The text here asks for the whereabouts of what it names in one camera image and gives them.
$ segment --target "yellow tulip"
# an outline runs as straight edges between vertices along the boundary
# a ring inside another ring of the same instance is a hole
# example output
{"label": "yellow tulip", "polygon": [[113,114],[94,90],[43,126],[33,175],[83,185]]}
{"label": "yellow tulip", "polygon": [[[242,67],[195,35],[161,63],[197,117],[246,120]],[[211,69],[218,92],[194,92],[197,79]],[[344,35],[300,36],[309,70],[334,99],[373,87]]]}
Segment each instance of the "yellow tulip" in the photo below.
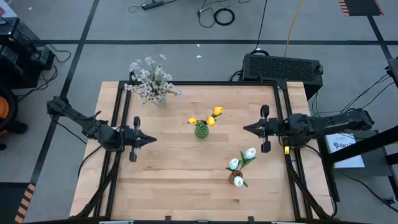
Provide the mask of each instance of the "yellow tulip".
{"label": "yellow tulip", "polygon": [[215,108],[213,109],[213,114],[216,115],[216,116],[218,116],[218,115],[220,115],[221,113],[223,113],[223,110],[224,110],[224,108],[217,106],[217,107],[215,107]]}
{"label": "yellow tulip", "polygon": [[206,123],[210,126],[214,126],[216,124],[216,121],[214,120],[214,117],[210,116],[210,117],[207,117]]}
{"label": "yellow tulip", "polygon": [[190,119],[188,119],[188,123],[190,123],[192,125],[197,125],[197,120],[196,120],[196,118],[190,118]]}

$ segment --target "green vase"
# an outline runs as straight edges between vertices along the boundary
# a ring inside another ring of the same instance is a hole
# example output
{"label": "green vase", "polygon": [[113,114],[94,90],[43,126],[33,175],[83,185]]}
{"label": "green vase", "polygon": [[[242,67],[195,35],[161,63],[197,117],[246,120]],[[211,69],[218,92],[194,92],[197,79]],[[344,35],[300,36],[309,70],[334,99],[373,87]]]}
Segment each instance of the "green vase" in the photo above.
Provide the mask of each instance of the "green vase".
{"label": "green vase", "polygon": [[209,135],[209,127],[207,124],[204,124],[203,122],[199,121],[198,126],[195,127],[195,135],[197,138],[204,139]]}

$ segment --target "concrete floor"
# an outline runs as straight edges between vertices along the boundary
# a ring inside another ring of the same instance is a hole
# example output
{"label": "concrete floor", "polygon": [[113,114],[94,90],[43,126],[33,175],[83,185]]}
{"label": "concrete floor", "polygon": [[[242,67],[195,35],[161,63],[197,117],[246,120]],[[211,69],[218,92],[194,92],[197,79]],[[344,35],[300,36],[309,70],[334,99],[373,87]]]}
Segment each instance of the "concrete floor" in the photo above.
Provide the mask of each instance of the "concrete floor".
{"label": "concrete floor", "polygon": [[[254,45],[220,43],[200,44],[198,47],[194,40],[201,43],[205,43],[203,40],[220,39],[256,40],[264,5],[263,0],[247,4],[231,0],[230,8],[236,14],[235,22],[227,27],[215,25],[205,29],[199,26],[196,15],[203,1],[179,0],[150,11],[139,9],[134,14],[127,11],[129,6],[144,2],[150,1],[100,0],[93,22],[81,42],[79,40],[96,0],[14,0],[10,3],[17,15],[42,40],[72,40],[69,44],[60,42],[54,45],[58,49],[71,51],[72,58],[65,63],[56,63],[59,75],[48,89],[37,91],[20,103],[19,119],[26,122],[30,129],[22,136],[8,135],[2,138],[2,142],[8,143],[9,149],[0,152],[0,182],[30,181],[50,124],[45,102],[60,94],[67,76],[73,77],[68,99],[84,114],[93,114],[101,82],[126,80],[129,64],[145,56],[165,54],[167,63],[164,66],[175,80],[227,80],[241,68],[244,54],[252,51]],[[385,16],[375,17],[374,20],[384,40],[398,40],[398,16],[395,13],[398,2],[379,0],[379,3]],[[298,4],[298,0],[269,0],[261,39],[285,40]],[[213,7],[219,9],[221,6],[215,3]],[[212,22],[208,14],[202,15],[201,20],[204,24]],[[141,45],[139,42],[121,45],[117,42],[85,44],[85,39],[159,41],[153,45]],[[179,44],[178,41],[164,44],[162,40],[192,41],[189,44]],[[377,41],[377,37],[367,17],[344,16],[337,0],[306,0],[295,24],[292,40],[341,40],[339,45],[318,45],[314,42],[310,45],[292,43],[289,47],[288,57],[319,60],[325,68],[318,99],[320,111],[342,109],[385,74],[387,60],[380,45],[374,42],[348,45],[344,42]],[[285,49],[283,44],[259,47],[275,56],[283,56]],[[398,55],[398,46],[389,45],[388,49],[393,57]],[[355,106],[366,104],[387,83],[389,81],[372,89]],[[396,125],[397,100],[398,90],[392,86],[366,108],[376,122],[374,129],[383,131]],[[60,122],[74,133],[80,133],[78,127],[68,120],[60,119]],[[398,152],[396,146],[388,146],[388,153]],[[85,145],[79,140],[63,128],[56,128],[26,222],[69,216],[84,149]],[[361,180],[381,197],[393,196],[387,178]],[[338,218],[366,223],[395,223],[398,219],[398,214],[381,204],[358,183],[340,175],[336,176],[336,182],[341,197]]]}

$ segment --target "wooden tabletop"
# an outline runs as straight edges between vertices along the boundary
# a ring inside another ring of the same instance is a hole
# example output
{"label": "wooden tabletop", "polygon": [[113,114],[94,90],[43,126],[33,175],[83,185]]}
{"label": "wooden tabletop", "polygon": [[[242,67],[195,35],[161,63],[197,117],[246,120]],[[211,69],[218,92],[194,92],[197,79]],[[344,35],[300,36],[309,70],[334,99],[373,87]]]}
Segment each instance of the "wooden tabletop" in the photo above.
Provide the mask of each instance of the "wooden tabletop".
{"label": "wooden tabletop", "polygon": [[[118,83],[104,82],[96,110],[98,119],[111,120]],[[260,118],[260,107],[269,105],[269,118],[276,118],[274,92],[271,86],[181,86],[180,99],[170,95],[167,107],[141,105],[132,95],[127,124],[133,117],[141,118],[144,133],[157,141],[137,153],[137,162],[129,161],[130,147],[122,154],[113,202],[112,219],[164,220],[247,220],[293,221],[284,152],[276,137],[271,137],[272,149],[260,152],[262,139],[243,130],[243,126]],[[293,113],[309,114],[302,83],[288,83]],[[205,119],[215,106],[224,107],[216,125],[209,127],[206,139],[197,139],[190,117]],[[98,147],[89,140],[85,156]],[[239,158],[239,152],[257,149],[257,159],[245,167],[243,177],[249,188],[228,183],[229,161]],[[83,166],[73,200],[71,215],[77,214],[90,200],[100,179],[104,150],[97,152]],[[309,191],[323,209],[332,214],[332,206],[320,158],[302,149],[303,168]],[[302,195],[298,199],[301,215],[305,216]],[[108,192],[104,193],[101,214],[104,214]]]}

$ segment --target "yellow cable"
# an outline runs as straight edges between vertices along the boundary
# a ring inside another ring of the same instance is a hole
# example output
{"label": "yellow cable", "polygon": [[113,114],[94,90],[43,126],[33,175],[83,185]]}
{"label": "yellow cable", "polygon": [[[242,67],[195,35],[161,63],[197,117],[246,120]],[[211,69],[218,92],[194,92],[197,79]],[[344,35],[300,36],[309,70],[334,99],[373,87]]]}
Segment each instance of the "yellow cable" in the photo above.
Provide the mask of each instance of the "yellow cable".
{"label": "yellow cable", "polygon": [[287,48],[289,47],[289,40],[290,40],[290,36],[292,35],[293,26],[294,26],[294,23],[296,22],[297,16],[299,15],[299,12],[300,12],[301,6],[303,5],[303,2],[304,2],[304,0],[300,1],[300,5],[298,5],[298,9],[297,9],[296,15],[294,16],[292,25],[290,26],[289,36],[287,36],[287,42],[286,42],[286,48],[285,48],[284,57],[286,57]]}

